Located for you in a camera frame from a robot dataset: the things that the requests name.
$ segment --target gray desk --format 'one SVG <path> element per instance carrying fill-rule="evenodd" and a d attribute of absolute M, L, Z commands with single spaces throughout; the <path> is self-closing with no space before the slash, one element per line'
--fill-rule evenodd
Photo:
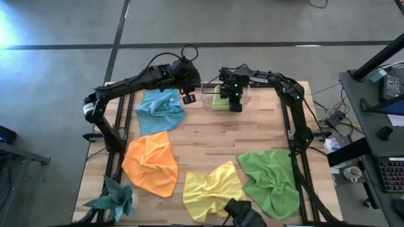
<path fill-rule="evenodd" d="M 404 73 L 404 69 L 397 69 L 397 71 Z M 364 132 L 372 155 L 376 157 L 404 156 L 404 127 L 394 127 L 394 132 L 391 133 L 389 141 L 382 141 L 376 134 L 383 126 L 389 125 L 391 127 L 388 117 L 385 114 L 363 113 L 360 111 L 359 100 L 361 98 L 365 98 L 370 105 L 378 103 L 378 85 L 370 81 L 358 83 L 351 78 L 349 73 L 341 73 L 340 80 L 347 92 L 348 99 Z M 381 190 L 379 173 L 372 160 L 374 158 L 372 155 L 359 158 L 365 170 L 364 176 L 371 182 L 371 184 L 368 184 L 370 196 L 373 196 L 373 199 L 383 210 L 390 227 L 404 226 L 404 220 L 396 214 L 391 204 L 393 198 L 399 199 L 401 194 L 390 194 L 390 196 Z"/>

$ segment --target wooden tabletop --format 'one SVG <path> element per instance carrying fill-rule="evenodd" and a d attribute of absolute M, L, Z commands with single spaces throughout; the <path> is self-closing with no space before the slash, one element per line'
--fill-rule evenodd
<path fill-rule="evenodd" d="M 310 108 L 314 111 L 308 82 L 301 81 L 299 83 L 305 88 L 305 98 Z M 144 92 L 139 91 L 135 93 L 134 107 L 140 105 Z M 244 185 L 248 181 L 248 176 L 243 173 L 237 162 L 237 157 L 240 154 L 268 149 L 288 149 L 280 99 L 273 88 L 251 88 L 251 101 L 243 105 L 242 113 L 211 111 L 209 110 L 209 105 L 202 102 L 200 90 L 196 90 L 194 94 L 197 101 L 182 106 L 186 110 L 184 120 L 175 129 L 169 131 L 172 152 L 179 167 L 179 179 L 173 195 L 168 198 L 161 198 L 133 186 L 140 200 L 139 206 L 135 210 L 134 217 L 122 215 L 118 224 L 201 224 L 191 219 L 182 203 L 182 191 L 184 190 L 187 171 L 210 173 L 220 165 L 232 161 Z M 124 125 L 128 100 L 129 97 L 127 96 L 125 98 L 121 125 Z M 105 117 L 111 125 L 115 121 L 117 106 L 118 99 L 112 100 L 105 112 Z M 318 131 L 313 116 L 306 106 L 304 107 L 308 126 L 313 131 Z M 135 140 L 140 136 L 138 119 L 135 112 L 132 113 L 128 136 L 128 141 Z M 88 155 L 102 149 L 104 146 L 103 142 L 91 143 Z M 320 142 L 313 142 L 311 146 L 321 150 L 324 149 Z M 331 213 L 342 220 L 340 206 L 326 157 L 310 149 L 307 150 L 307 156 L 314 190 Z M 87 212 L 88 208 L 83 206 L 84 203 L 100 195 L 107 157 L 108 152 L 102 151 L 87 161 L 73 214 L 73 221 L 79 220 Z M 127 182 L 129 182 L 129 179 L 123 174 L 121 184 L 124 185 Z M 312 219 L 307 194 L 305 195 L 305 200 L 309 219 Z M 301 223 L 299 212 L 280 222 L 265 215 L 254 202 L 252 205 L 253 209 L 264 217 L 268 226 L 281 227 L 283 223 Z M 221 225 L 223 221 L 224 218 L 210 215 L 207 219 L 207 224 Z M 232 220 L 230 219 L 227 224 L 232 224 Z"/>

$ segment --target desk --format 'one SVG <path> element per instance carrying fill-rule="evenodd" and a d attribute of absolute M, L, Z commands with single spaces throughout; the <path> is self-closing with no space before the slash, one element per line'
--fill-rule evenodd
<path fill-rule="evenodd" d="M 308 82 L 300 83 L 306 90 L 308 103 L 314 109 Z M 135 107 L 140 105 L 143 94 L 144 91 L 136 92 Z M 242 172 L 237 162 L 237 156 L 251 151 L 288 149 L 280 99 L 273 88 L 251 88 L 251 101 L 243 106 L 242 113 L 207 111 L 201 101 L 200 90 L 197 89 L 195 95 L 197 102 L 183 105 L 183 108 L 186 109 L 186 117 L 175 129 L 169 131 L 172 152 L 179 167 L 179 179 L 173 195 L 168 198 L 161 198 L 134 187 L 140 200 L 140 204 L 135 210 L 136 215 L 135 217 L 122 216 L 118 224 L 201 224 L 191 219 L 182 203 L 186 171 L 210 173 L 221 164 L 232 161 L 236 166 L 241 182 L 245 184 L 248 177 Z M 108 104 L 105 117 L 109 122 L 114 121 L 117 106 L 118 100 L 112 100 Z M 316 123 L 307 108 L 305 108 L 305 114 L 309 127 L 316 131 Z M 136 113 L 133 112 L 129 140 L 137 139 L 139 134 L 138 120 Z M 311 145 L 323 149 L 320 142 Z M 91 144 L 88 155 L 103 147 L 103 143 Z M 308 151 L 307 155 L 317 195 L 335 217 L 342 219 L 326 157 L 315 151 Z M 99 196 L 106 163 L 106 151 L 87 161 L 73 221 L 79 220 L 87 212 L 88 208 L 82 206 L 84 203 Z M 123 174 L 121 184 L 124 185 L 126 182 L 129 180 Z M 308 216 L 311 217 L 311 208 L 307 196 L 305 201 Z M 282 222 L 270 219 L 263 214 L 255 203 L 253 203 L 253 208 L 263 215 L 268 226 L 282 226 Z M 216 218 L 214 215 L 208 218 L 209 224 L 221 225 L 223 221 L 224 218 Z M 285 223 L 301 223 L 299 212 L 285 220 Z"/>
<path fill-rule="evenodd" d="M 404 70 L 402 69 L 397 69 L 397 71 L 404 73 Z M 372 155 L 377 157 L 403 156 L 404 152 L 402 140 L 404 135 L 404 127 L 394 127 L 394 132 L 391 133 L 389 141 L 382 141 L 377 137 L 376 134 L 383 126 L 391 126 L 387 115 L 381 113 L 364 113 L 360 111 L 360 98 L 365 98 L 370 105 L 379 103 L 378 84 L 374 84 L 368 80 L 364 81 L 363 83 L 358 83 L 351 78 L 349 73 L 341 73 L 340 79 L 342 86 L 347 92 L 348 99 L 352 105 L 355 115 L 358 118 L 359 124 L 364 132 Z M 382 190 L 377 186 L 380 184 L 378 178 L 379 172 L 376 171 L 372 158 L 373 157 L 371 155 L 365 155 L 359 158 L 359 161 L 362 163 L 365 170 L 365 177 L 367 177 L 371 182 L 374 182 L 373 186 L 367 184 L 369 186 L 368 189 L 370 190 L 368 192 L 373 195 L 376 206 L 383 210 L 390 227 L 404 226 L 404 220 L 397 215 L 391 205 L 393 198 L 391 198 L 389 194 L 382 192 Z M 394 199 L 399 199 L 401 196 L 401 194 L 391 195 L 394 197 Z"/>

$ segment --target concrete floor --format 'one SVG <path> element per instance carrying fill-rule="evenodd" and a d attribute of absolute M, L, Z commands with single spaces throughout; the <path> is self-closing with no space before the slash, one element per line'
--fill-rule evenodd
<path fill-rule="evenodd" d="M 329 2 L 326 9 L 315 9 L 298 0 L 132 0 L 121 43 L 380 41 L 403 30 L 393 0 Z M 123 5 L 123 0 L 0 0 L 0 45 L 113 44 Z M 307 80 L 315 92 L 337 83 L 339 72 L 358 68 L 383 47 L 200 48 L 194 63 L 205 81 L 221 66 L 245 62 L 253 69 Z M 134 76 L 163 51 L 179 53 L 120 50 L 111 81 Z M 0 50 L 0 125 L 19 134 L 19 147 L 52 157 L 49 166 L 30 167 L 32 179 L 23 185 L 12 226 L 71 221 L 88 149 L 81 135 L 92 129 L 83 118 L 81 101 L 103 83 L 110 53 Z M 403 57 L 400 52 L 390 61 Z M 172 61 L 163 56 L 155 63 Z M 337 86 L 314 99 L 327 107 L 340 90 Z M 348 117 L 357 122 L 353 112 Z M 355 132 L 353 138 L 359 137 Z M 336 190 L 345 221 L 385 226 L 380 210 L 362 206 L 366 195 L 361 185 Z"/>

